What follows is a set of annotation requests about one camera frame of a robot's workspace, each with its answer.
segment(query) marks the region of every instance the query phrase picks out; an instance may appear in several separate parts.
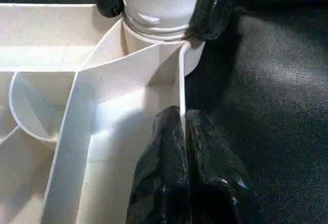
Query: dark fabric background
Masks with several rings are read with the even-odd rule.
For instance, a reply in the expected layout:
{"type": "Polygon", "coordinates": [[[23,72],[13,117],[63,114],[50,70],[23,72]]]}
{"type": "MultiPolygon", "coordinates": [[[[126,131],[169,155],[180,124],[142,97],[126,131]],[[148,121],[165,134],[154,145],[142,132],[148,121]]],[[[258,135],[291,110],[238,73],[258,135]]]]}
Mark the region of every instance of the dark fabric background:
{"type": "Polygon", "coordinates": [[[326,8],[236,14],[186,96],[244,163],[268,223],[327,223],[326,8]]]}

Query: white cap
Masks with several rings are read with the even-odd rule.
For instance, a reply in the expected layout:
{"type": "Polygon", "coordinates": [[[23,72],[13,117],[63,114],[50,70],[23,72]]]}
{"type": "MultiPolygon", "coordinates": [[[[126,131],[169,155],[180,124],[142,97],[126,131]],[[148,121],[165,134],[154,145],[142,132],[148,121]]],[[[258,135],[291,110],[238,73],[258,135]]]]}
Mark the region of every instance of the white cap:
{"type": "Polygon", "coordinates": [[[123,0],[126,20],[139,34],[156,40],[188,36],[197,0],[123,0]]]}

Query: curved compartment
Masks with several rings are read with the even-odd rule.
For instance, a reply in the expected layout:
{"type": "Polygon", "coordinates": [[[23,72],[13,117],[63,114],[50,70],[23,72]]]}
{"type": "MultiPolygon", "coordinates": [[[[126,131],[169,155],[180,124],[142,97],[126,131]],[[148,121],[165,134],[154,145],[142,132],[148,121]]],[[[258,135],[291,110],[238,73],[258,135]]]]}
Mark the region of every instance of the curved compartment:
{"type": "Polygon", "coordinates": [[[37,223],[54,148],[16,127],[0,141],[0,223],[37,223]]]}
{"type": "Polygon", "coordinates": [[[179,43],[153,45],[78,72],[42,223],[125,222],[134,168],[155,115],[171,105],[185,110],[179,50],[179,43]]]}
{"type": "Polygon", "coordinates": [[[9,90],[17,124],[41,141],[56,142],[74,72],[18,72],[9,90]]]}
{"type": "Polygon", "coordinates": [[[119,20],[95,5],[0,4],[0,69],[75,70],[119,20]]]}
{"type": "Polygon", "coordinates": [[[9,86],[13,75],[14,72],[0,72],[0,140],[17,126],[8,103],[9,86]]]}

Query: plastic compartment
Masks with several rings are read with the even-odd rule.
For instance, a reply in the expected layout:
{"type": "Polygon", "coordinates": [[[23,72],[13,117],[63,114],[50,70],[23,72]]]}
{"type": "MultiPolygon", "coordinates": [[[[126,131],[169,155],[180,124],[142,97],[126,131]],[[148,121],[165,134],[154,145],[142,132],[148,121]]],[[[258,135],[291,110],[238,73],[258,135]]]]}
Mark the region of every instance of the plastic compartment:
{"type": "Polygon", "coordinates": [[[184,121],[203,43],[144,38],[94,5],[0,13],[0,223],[124,223],[153,119],[178,105],[184,121]]]}
{"type": "Polygon", "coordinates": [[[95,5],[0,4],[0,68],[75,71],[119,18],[95,5]]]}
{"type": "Polygon", "coordinates": [[[0,223],[37,223],[52,155],[19,127],[0,141],[0,223]]]}
{"type": "Polygon", "coordinates": [[[134,167],[155,115],[170,105],[184,114],[179,47],[152,45],[77,74],[42,223],[125,221],[134,167]]]}
{"type": "Polygon", "coordinates": [[[17,124],[41,141],[56,142],[74,72],[18,72],[9,91],[17,124]]]}

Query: white plastic insert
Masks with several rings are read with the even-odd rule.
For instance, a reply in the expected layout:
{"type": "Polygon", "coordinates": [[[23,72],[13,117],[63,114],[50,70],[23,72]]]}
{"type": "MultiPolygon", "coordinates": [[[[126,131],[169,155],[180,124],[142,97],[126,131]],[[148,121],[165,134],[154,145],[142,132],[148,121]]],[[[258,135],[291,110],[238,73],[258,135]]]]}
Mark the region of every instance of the white plastic insert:
{"type": "Polygon", "coordinates": [[[0,223],[124,223],[153,119],[177,105],[184,121],[204,43],[147,39],[94,5],[0,14],[0,223]]]}

